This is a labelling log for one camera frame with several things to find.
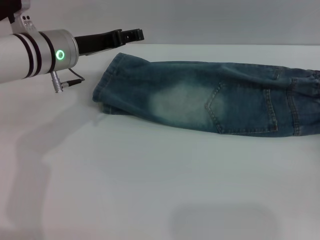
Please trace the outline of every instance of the white table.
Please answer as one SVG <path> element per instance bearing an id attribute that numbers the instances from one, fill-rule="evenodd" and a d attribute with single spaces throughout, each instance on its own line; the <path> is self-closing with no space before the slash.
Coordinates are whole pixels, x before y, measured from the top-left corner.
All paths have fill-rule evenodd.
<path id="1" fill-rule="evenodd" d="M 320 69 L 320 46 L 130 44 L 81 57 L 74 69 L 86 81 L 62 94 L 48 75 L 1 84 L 1 240 L 320 239 L 319 136 L 102 114 L 92 92 L 118 52 Z"/>

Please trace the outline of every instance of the blue jeans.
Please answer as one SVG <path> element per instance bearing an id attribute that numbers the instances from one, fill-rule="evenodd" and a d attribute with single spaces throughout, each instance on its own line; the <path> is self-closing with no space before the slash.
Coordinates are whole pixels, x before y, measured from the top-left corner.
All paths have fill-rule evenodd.
<path id="1" fill-rule="evenodd" d="M 320 133 L 320 71 L 243 63 L 149 62 L 119 53 L 93 93 L 103 112 L 254 137 Z"/>

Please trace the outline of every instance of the pocket stitching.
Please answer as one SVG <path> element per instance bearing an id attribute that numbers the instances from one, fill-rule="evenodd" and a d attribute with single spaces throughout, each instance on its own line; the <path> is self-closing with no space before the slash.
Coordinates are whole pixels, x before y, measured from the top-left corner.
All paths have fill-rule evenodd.
<path id="1" fill-rule="evenodd" d="M 217 87 L 216 90 L 213 90 L 211 97 L 209 98 L 208 102 L 205 104 L 205 108 L 208 111 L 210 117 L 212 118 L 214 124 L 216 125 L 216 128 L 218 129 L 220 134 L 223 134 L 222 129 L 221 129 L 221 125 L 218 123 L 217 118 L 214 114 L 214 112 L 210 109 L 211 103 L 213 102 L 215 96 L 218 94 L 218 92 L 220 91 L 220 89 L 223 87 L 223 84 L 220 82 L 219 86 Z"/>
<path id="2" fill-rule="evenodd" d="M 274 111 L 274 108 L 273 108 L 273 105 L 271 102 L 270 89 L 263 89 L 267 113 L 268 113 L 268 116 L 271 118 L 273 129 L 270 129 L 270 127 L 269 128 L 259 128 L 259 129 L 255 128 L 255 129 L 253 129 L 253 131 L 250 131 L 249 129 L 238 128 L 238 129 L 230 129 L 228 132 L 226 132 L 222 128 L 222 126 L 219 124 L 214 112 L 210 108 L 216 95 L 220 92 L 222 87 L 225 87 L 225 86 L 226 86 L 226 84 L 220 82 L 218 87 L 212 92 L 211 97 L 209 98 L 208 102 L 205 104 L 205 108 L 208 111 L 210 117 L 212 118 L 212 120 L 213 120 L 214 124 L 216 125 L 216 128 L 220 134 L 258 134 L 258 133 L 270 133 L 270 132 L 278 131 L 278 121 L 277 121 L 276 114 L 275 114 L 275 111 Z"/>

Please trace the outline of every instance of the back pocket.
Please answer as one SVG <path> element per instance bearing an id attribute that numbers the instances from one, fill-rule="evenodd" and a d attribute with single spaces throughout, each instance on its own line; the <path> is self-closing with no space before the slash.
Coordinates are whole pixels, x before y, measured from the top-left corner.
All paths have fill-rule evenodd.
<path id="1" fill-rule="evenodd" d="M 220 83 L 205 105 L 220 134 L 255 134 L 278 130 L 270 89 Z"/>

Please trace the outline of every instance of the metal cylinder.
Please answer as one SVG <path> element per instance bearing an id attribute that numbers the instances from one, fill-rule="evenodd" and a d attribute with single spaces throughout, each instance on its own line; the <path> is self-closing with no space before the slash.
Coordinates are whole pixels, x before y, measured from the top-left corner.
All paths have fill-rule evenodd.
<path id="1" fill-rule="evenodd" d="M 75 38 L 67 30 L 43 31 L 54 49 L 54 71 L 70 69 L 76 65 L 79 58 L 78 45 Z"/>
<path id="2" fill-rule="evenodd" d="M 23 79 L 29 72 L 29 55 L 14 35 L 0 37 L 0 83 Z"/>
<path id="3" fill-rule="evenodd" d="M 54 87 L 54 90 L 55 90 L 55 93 L 62 93 L 63 92 L 63 89 L 62 89 L 62 85 L 61 85 L 61 82 L 60 82 L 60 79 L 57 75 L 57 72 L 56 71 L 52 71 L 50 72 L 50 75 L 51 75 L 51 78 L 52 78 L 52 84 L 53 84 L 53 87 Z"/>

